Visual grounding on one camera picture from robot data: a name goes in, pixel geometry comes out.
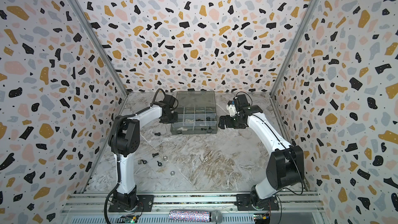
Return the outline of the clear plastic compartment organizer box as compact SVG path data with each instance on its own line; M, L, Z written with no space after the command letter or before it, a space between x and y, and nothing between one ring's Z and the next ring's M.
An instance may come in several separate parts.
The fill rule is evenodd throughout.
M216 98L213 91L177 92L178 120L171 124L173 135L216 134Z

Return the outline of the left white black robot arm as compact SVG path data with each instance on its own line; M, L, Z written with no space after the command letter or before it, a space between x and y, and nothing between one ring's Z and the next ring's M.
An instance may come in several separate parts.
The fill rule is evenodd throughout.
M157 101L157 95L149 106L130 114L119 115L112 127L112 136L108 145L114 154L116 161L116 185L108 194L111 207L123 211L131 211L139 206L137 186L134 179L134 154L140 145L140 129L154 120L160 123L175 123L178 114L178 100L169 94L163 93L164 98Z

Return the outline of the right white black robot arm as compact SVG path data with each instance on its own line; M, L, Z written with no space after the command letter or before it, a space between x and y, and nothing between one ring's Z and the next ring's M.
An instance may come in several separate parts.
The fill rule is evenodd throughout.
M289 186L301 184L304 189L304 151L290 144L266 118L263 110L247 100L248 94L237 93L227 103L228 115L220 116L220 129L252 129L269 154L265 178L254 185L250 204L255 209L270 206L276 194Z

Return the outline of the glitter handheld microphone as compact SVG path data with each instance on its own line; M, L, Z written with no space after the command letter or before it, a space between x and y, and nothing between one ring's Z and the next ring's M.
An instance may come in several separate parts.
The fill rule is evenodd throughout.
M221 224L223 215L219 211L172 210L169 212L169 219L183 222Z

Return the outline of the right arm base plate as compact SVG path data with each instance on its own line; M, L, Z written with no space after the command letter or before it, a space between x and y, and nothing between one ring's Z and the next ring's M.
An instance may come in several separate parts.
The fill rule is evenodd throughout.
M259 199L251 194L237 194L234 203L238 211L277 211L279 204L275 197Z

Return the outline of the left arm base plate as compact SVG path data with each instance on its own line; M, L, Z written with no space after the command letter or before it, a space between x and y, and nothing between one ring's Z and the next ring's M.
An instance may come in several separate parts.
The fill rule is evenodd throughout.
M130 196L117 196L112 199L112 203L108 208L111 213L124 213L124 212L151 212L154 203L154 195L135 195Z

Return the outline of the aluminium front rail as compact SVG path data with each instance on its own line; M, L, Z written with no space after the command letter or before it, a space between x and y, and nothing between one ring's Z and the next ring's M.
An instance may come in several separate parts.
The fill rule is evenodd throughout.
M62 224L198 224L192 212L207 213L210 224L327 224L318 195L280 192L256 209L247 192L148 192L138 195L135 210L111 206L106 194L74 194L61 212Z

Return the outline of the left corner aluminium post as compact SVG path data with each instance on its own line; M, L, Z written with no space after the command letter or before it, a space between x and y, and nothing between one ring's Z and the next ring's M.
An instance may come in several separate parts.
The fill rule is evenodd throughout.
M120 77L118 76L111 60L109 59L105 49L101 45L100 41L97 38L97 35L93 31L89 20L86 18L82 7L80 6L78 0L67 0L69 5L71 6L72 10L74 11L77 19L79 20L81 26L83 27L84 31L88 35L90 41L93 44L93 47L96 51L99 52L99 56L102 58L104 64L106 65L109 73L111 74L112 78L115 81L115 85L118 87L119 91L122 93L123 97L126 98L128 96L128 92L125 89Z

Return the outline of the corner aluminium post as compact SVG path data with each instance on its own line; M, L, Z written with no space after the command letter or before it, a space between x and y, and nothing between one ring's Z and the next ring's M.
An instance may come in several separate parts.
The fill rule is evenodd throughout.
M318 4L318 1L319 0L310 0L310 2L308 4L308 8L303 16L303 19L302 19L300 25L298 26L297 32L293 38L293 41L292 41L292 44L291 44L289 50L288 50L287 57L285 58L283 64L280 67L279 74L278 74L278 76L275 80L275 83L272 87L272 90L269 94L270 97L274 97L277 94L278 87L282 83L284 73L287 71L288 65L290 64L290 62L293 59L293 56L298 48L298 45L301 41L302 36L304 35L304 33L306 31L309 21L311 20L312 14Z
M115 81L115 85L118 87L119 91L122 93L123 97L126 98L128 96L128 92L125 89L120 77L118 76L111 60L109 59L105 49L101 45L100 41L97 38L97 35L93 31L89 20L86 18L82 7L80 6L78 0L67 0L69 5L71 6L72 10L74 11L77 19L79 20L81 26L83 27L84 31L88 35L90 41L93 44L93 47L96 51L99 52L99 56L102 58L104 64L106 65L109 73L111 74L112 78Z

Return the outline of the right corner aluminium post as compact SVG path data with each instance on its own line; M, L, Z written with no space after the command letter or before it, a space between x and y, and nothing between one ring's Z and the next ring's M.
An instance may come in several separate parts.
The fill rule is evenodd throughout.
M302 19L300 25L298 26L297 32L293 38L293 41L292 41L292 44L291 44L289 50L288 50L287 57L285 58L283 64L280 67L279 74L278 74L278 76L275 80L275 83L272 87L272 90L269 94L270 97L274 97L277 94L278 87L282 83L284 73L287 71L288 65L290 64L290 62L293 59L293 56L298 48L298 45L301 41L302 36L304 35L304 33L306 31L309 21L311 20L312 14L318 4L318 1L319 0L310 0L310 2L308 4L308 8L303 16L303 19Z

